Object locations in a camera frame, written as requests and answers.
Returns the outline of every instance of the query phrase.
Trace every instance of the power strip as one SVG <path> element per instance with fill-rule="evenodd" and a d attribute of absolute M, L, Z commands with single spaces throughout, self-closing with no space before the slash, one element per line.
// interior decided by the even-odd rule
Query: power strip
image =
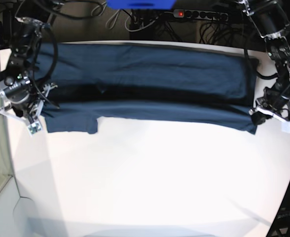
<path fill-rule="evenodd" d="M 228 21 L 228 14 L 214 11 L 196 11 L 196 10 L 174 10 L 175 18 L 210 20 L 210 21 Z"/>

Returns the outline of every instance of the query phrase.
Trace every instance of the dark blue fabric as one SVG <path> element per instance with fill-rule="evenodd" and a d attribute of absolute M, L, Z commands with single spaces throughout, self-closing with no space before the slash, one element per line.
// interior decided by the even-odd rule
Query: dark blue fabric
<path fill-rule="evenodd" d="M 38 57 L 40 77 L 52 46 Z M 97 132 L 97 118 L 204 122 L 255 134 L 248 114 L 256 76 L 244 58 L 186 48 L 60 44 L 45 108 L 48 132 Z"/>

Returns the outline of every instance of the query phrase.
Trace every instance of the white tabletop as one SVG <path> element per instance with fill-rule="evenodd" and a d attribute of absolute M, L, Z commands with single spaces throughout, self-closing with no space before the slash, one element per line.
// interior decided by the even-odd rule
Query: white tabletop
<path fill-rule="evenodd" d="M 9 54 L 0 52 L 2 70 Z M 250 55 L 260 59 L 261 73 L 275 72 L 265 53 Z M 255 96 L 273 83 L 258 80 Z M 12 119 L 8 132 L 20 194 L 35 201 L 38 213 L 30 215 L 42 220 L 47 236 L 264 237 L 290 181 L 290 134 L 275 119 L 256 135 L 123 118 L 101 118 L 94 135 L 44 131 L 31 138 Z"/>

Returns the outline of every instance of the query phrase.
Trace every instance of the black equipment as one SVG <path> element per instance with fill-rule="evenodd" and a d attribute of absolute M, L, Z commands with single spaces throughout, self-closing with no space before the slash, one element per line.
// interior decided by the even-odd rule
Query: black equipment
<path fill-rule="evenodd" d="M 60 13 L 59 10 L 65 3 L 67 2 L 62 0 L 25 0 L 21 4 L 15 16 L 21 22 L 21 28 L 12 39 L 12 54 L 7 68 L 0 73 L 0 97 L 9 102 L 7 107 L 0 108 L 0 115 L 23 121 L 31 134 L 41 130 L 38 117 L 44 103 L 55 105 L 47 99 L 50 90 L 56 87 L 47 84 L 47 81 L 54 71 L 58 56 L 57 43 L 47 23 L 50 15 L 60 15 L 73 20 L 91 18 Z M 285 124 L 284 130 L 290 132 L 290 22 L 278 0 L 241 0 L 239 4 L 256 28 L 252 36 L 258 33 L 265 40 L 267 53 L 275 61 L 277 69 L 277 73 L 271 76 L 263 76 L 257 72 L 262 79 L 277 80 L 272 88 L 265 88 L 264 96 L 256 100 L 256 106 L 250 110 L 250 115 L 255 125 L 276 118 Z M 46 30 L 51 37 L 54 60 L 46 76 L 36 80 L 35 62 L 42 30 Z M 249 59 L 246 49 L 245 57 Z M 7 112 L 10 109 L 15 111 L 16 116 Z M 282 115 L 284 111 L 288 113 L 286 117 Z"/>

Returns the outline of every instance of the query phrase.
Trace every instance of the blue object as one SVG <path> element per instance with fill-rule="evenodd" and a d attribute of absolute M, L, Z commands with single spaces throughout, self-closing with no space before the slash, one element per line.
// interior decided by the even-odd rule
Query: blue object
<path fill-rule="evenodd" d="M 108 0 L 114 9 L 171 9 L 176 0 Z"/>
<path fill-rule="evenodd" d="M 36 78 L 50 68 L 52 52 L 52 45 L 42 44 Z M 256 131 L 248 113 L 256 75 L 243 57 L 181 47 L 59 44 L 58 60 L 52 81 L 59 87 L 49 99 L 60 109 L 44 108 L 48 132 L 96 133 L 99 117 Z"/>

